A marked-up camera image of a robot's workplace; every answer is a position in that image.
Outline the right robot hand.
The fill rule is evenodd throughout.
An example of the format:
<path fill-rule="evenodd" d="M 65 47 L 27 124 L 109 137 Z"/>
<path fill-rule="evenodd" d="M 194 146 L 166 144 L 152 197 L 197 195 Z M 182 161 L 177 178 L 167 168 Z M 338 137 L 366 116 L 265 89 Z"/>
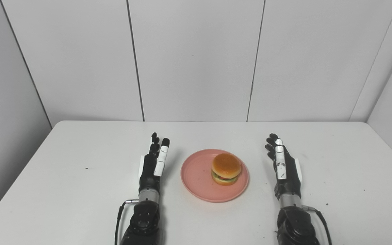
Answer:
<path fill-rule="evenodd" d="M 268 157 L 273 161 L 276 174 L 275 196 L 279 200 L 283 194 L 292 194 L 301 198 L 301 181 L 295 159 L 290 155 L 281 138 L 271 133 L 266 139 Z"/>

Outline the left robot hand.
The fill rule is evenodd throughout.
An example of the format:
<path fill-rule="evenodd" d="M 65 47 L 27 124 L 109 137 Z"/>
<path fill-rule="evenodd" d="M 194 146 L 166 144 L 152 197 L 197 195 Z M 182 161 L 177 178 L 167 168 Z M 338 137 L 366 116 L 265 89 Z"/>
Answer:
<path fill-rule="evenodd" d="M 138 189 L 139 195 L 145 190 L 160 192 L 161 177 L 165 169 L 165 161 L 170 147 L 170 139 L 163 138 L 160 141 L 157 133 L 151 135 L 149 151 L 143 156 L 141 163 Z"/>

